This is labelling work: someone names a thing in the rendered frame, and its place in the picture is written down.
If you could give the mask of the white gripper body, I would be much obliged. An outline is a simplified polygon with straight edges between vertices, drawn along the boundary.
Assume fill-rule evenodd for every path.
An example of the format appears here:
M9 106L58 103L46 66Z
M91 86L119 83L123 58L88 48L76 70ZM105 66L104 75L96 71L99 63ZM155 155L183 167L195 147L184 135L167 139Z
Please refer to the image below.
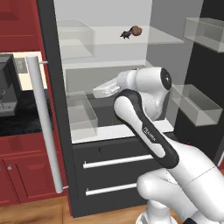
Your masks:
M93 89L95 98L107 98L119 92L120 86L117 84L116 78L102 83Z

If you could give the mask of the black fridge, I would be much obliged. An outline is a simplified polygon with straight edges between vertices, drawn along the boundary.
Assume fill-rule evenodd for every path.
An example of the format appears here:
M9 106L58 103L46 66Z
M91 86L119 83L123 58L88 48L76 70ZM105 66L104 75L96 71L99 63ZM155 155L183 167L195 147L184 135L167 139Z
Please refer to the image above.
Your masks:
M187 0L53 0L56 21L79 19L92 29L99 26L151 26L181 39ZM97 118L97 136L75 141L94 143L134 137L115 117L111 97L96 99L94 87L132 67L161 65L174 73L168 54L182 44L97 45L94 56L63 60L67 93L83 91Z

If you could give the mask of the clear fridge shelf bin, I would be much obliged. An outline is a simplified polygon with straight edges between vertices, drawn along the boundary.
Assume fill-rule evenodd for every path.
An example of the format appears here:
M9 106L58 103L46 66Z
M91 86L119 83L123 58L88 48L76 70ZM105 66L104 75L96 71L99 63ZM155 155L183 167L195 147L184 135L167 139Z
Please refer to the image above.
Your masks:
M95 31L79 19L57 20L59 49L63 60L95 55Z
M83 91L66 95L71 138L80 141L97 135L98 118Z

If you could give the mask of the black fridge drawer front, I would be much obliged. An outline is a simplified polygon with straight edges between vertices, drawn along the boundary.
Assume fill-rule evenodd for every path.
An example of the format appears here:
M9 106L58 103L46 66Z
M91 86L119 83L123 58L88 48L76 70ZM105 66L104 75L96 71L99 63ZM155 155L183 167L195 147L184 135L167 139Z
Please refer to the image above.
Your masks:
M132 173L82 171L77 176L78 197L74 200L73 217L144 205L146 200L139 195L136 187L86 196L87 189L95 190L136 183L137 178L142 174L145 174L145 171L133 171Z
M116 140L98 141L94 143L80 143L73 145L73 156L75 168L79 175L82 171L91 172L121 172L132 173L140 171L154 171L159 168L158 163L154 159L125 163L114 164L91 169L84 169L83 164L101 162L105 160L131 158L143 155L150 155L149 152L134 138L124 138Z

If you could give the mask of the brown fish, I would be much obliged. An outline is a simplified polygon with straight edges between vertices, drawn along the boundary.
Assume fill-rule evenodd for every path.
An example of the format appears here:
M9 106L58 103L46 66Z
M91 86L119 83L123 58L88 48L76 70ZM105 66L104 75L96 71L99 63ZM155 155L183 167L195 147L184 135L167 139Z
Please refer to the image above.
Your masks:
M121 33L120 37L124 39L128 39L130 35L139 36L142 34L143 29L137 25L132 26L128 31L124 31Z

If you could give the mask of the glass fridge shelf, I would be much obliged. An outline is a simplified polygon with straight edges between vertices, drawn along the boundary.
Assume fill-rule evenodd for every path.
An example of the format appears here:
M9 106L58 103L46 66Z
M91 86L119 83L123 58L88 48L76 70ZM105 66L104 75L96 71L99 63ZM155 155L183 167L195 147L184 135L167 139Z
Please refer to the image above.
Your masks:
M125 45L125 44L183 44L184 41L171 34L160 31L151 26L141 26L143 29L140 36L131 35L129 38L122 38L123 31L128 26L99 26L94 27L94 40L97 45Z

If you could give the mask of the black fridge door with bins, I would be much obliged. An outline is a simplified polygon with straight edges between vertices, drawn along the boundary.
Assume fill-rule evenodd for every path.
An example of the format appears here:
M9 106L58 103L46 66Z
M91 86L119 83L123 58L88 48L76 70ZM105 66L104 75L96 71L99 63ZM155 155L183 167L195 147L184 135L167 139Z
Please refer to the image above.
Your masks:
M196 127L180 110L174 126L174 136L183 144L202 150L216 165L221 159L224 137L224 53L194 44L185 84L193 84L203 94L223 108L216 125Z

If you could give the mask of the clear door bin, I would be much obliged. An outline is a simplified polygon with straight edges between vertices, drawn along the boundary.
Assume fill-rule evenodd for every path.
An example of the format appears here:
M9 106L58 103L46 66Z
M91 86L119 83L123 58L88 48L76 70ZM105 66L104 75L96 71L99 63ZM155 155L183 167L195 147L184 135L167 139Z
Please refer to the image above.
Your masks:
M187 17L184 37L217 53L224 53L224 21L209 17Z
M172 85L171 98L196 127L218 124L223 109L194 85Z

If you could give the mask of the black coffee machine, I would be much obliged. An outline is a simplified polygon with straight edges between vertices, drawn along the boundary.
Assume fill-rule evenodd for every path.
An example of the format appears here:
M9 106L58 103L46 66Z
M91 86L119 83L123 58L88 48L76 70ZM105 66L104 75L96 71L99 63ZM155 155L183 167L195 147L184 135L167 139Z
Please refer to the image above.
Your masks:
M14 116L22 89L11 53L0 54L0 117Z

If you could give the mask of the red base cupboards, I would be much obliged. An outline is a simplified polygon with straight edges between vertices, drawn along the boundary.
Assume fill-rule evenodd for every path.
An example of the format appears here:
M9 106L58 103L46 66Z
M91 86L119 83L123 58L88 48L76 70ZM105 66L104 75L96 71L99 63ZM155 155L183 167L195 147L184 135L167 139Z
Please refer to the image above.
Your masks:
M55 192L41 132L0 136L0 207L67 195Z

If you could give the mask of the red wall cupboards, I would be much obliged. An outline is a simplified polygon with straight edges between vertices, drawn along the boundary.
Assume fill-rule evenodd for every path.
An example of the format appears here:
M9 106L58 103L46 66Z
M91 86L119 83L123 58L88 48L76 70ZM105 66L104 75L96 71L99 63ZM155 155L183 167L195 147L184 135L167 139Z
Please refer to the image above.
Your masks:
M37 0L0 0L0 53L40 50Z

